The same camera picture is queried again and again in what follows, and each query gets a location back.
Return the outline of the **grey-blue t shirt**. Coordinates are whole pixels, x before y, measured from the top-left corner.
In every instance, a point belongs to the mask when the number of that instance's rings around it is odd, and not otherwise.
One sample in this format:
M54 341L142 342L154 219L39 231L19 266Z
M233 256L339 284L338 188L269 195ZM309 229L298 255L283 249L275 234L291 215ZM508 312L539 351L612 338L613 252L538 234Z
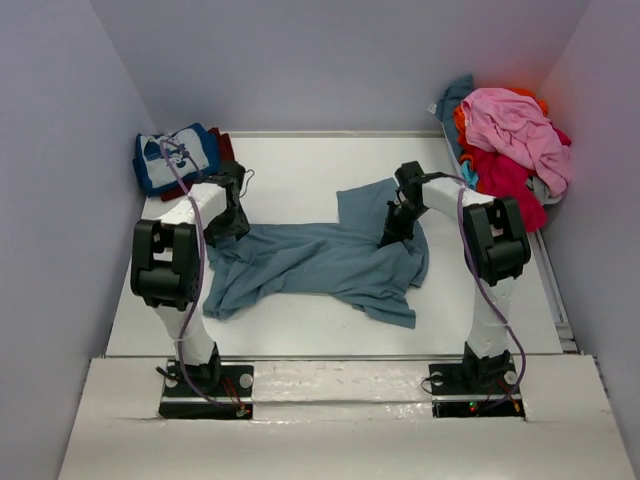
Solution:
M214 272L206 316L226 320L271 294L325 294L368 317L412 329L406 293L420 287L429 248L420 226L412 239L379 245L396 183L388 178L336 194L336 223L254 224L241 240L207 250Z

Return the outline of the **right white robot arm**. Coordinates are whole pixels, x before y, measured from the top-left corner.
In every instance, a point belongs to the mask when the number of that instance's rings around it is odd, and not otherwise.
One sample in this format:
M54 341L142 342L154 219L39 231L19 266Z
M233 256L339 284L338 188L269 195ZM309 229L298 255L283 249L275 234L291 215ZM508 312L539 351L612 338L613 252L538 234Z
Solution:
M464 260L475 282L472 326L458 363L432 364L427 381L435 395L482 395L508 384L515 393L509 339L515 334L506 313L515 281L531 259L519 210L511 197L480 194L452 175L425 173L416 161L395 172L395 201L388 203L381 247L413 237L414 225L430 209L458 222Z

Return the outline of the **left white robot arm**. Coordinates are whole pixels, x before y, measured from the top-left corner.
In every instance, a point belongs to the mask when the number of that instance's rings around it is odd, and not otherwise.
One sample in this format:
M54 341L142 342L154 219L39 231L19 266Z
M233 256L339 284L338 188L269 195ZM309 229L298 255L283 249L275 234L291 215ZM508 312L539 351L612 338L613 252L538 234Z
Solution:
M167 213L134 227L132 293L152 308L173 343L177 371L166 376L197 395L215 392L222 375L217 344L198 311L206 248L249 233L240 201L245 175L239 163L224 162Z

